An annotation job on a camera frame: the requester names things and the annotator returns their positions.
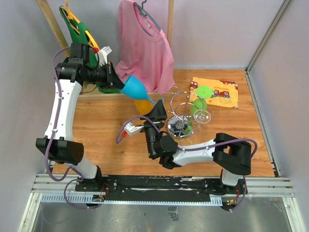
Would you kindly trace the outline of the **orange plastic wine glass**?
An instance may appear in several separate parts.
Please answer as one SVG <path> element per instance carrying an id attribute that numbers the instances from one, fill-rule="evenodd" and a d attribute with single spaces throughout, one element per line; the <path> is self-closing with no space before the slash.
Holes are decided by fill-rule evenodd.
<path id="1" fill-rule="evenodd" d="M 135 105 L 141 116 L 148 114 L 153 107 L 153 104 L 148 100 L 135 100 Z"/>

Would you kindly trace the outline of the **blue plastic wine glass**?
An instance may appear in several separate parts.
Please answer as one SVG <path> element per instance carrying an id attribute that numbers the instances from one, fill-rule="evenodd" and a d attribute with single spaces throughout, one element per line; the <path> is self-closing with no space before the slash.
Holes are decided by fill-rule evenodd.
<path id="1" fill-rule="evenodd" d="M 148 100 L 156 104 L 156 102 L 149 97 L 144 84 L 132 74 L 125 81 L 124 87 L 120 90 L 120 93 L 134 100 Z"/>

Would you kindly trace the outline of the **green plastic wine glass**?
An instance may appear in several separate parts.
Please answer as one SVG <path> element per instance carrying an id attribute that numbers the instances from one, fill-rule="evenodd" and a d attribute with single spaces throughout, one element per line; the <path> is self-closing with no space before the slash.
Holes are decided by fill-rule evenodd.
<path id="1" fill-rule="evenodd" d="M 207 110 L 206 99 L 212 96 L 212 90 L 208 86 L 199 86 L 196 91 L 197 99 L 192 102 L 190 113 L 192 116 L 196 114 L 197 110 Z"/>

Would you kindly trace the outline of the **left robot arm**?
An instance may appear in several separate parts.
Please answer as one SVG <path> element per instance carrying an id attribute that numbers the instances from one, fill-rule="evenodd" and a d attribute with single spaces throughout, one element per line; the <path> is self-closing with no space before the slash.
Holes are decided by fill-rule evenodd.
<path id="1" fill-rule="evenodd" d="M 36 147 L 44 155 L 45 167 L 50 178 L 56 178 L 49 162 L 67 166 L 79 175 L 76 189 L 79 191 L 98 191 L 104 186 L 100 168 L 84 155 L 84 145 L 73 140 L 73 119 L 78 97 L 84 82 L 101 84 L 107 88 L 122 89 L 124 84 L 116 75 L 113 65 L 108 61 L 112 51 L 109 46 L 92 48 L 84 43 L 72 43 L 67 48 L 70 56 L 52 68 L 55 80 L 55 97 L 50 122 L 42 138 L 37 138 Z"/>

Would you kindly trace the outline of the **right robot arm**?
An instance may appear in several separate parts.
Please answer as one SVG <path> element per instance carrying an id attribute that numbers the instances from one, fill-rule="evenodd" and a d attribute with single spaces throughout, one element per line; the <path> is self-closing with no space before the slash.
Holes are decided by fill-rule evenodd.
<path id="1" fill-rule="evenodd" d="M 215 138 L 197 145 L 180 146 L 166 131 L 161 131 L 167 120 L 162 101 L 141 116 L 146 122 L 143 131 L 146 137 L 149 158 L 159 159 L 159 164 L 172 170 L 191 163 L 215 162 L 222 168 L 219 189 L 230 193 L 241 177 L 251 174 L 252 157 L 257 144 L 252 139 L 238 139 L 226 133 L 217 133 Z"/>

